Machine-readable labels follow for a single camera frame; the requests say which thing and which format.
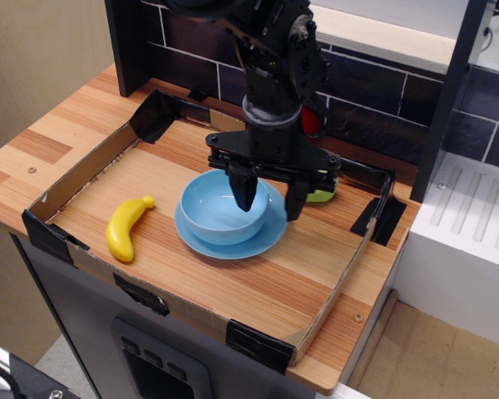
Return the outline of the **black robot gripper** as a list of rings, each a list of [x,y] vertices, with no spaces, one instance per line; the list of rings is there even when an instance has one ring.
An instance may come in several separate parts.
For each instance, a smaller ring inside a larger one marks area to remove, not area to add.
[[[341,160],[306,138],[301,103],[278,113],[245,97],[242,110],[244,129],[210,134],[205,139],[210,165],[225,171],[235,202],[244,212],[254,202],[258,178],[287,184],[287,220],[295,221],[310,193],[310,183],[333,191]]]

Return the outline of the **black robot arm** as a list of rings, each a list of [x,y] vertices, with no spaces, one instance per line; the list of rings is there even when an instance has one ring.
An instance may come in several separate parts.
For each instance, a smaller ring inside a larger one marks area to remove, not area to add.
[[[302,110],[330,67],[316,40],[308,1],[167,1],[181,16],[213,22],[235,37],[245,71],[245,129],[210,134],[209,164],[223,170],[235,202],[249,211],[258,178],[288,186],[284,207],[296,220],[307,196],[332,192],[341,160],[309,142]]]

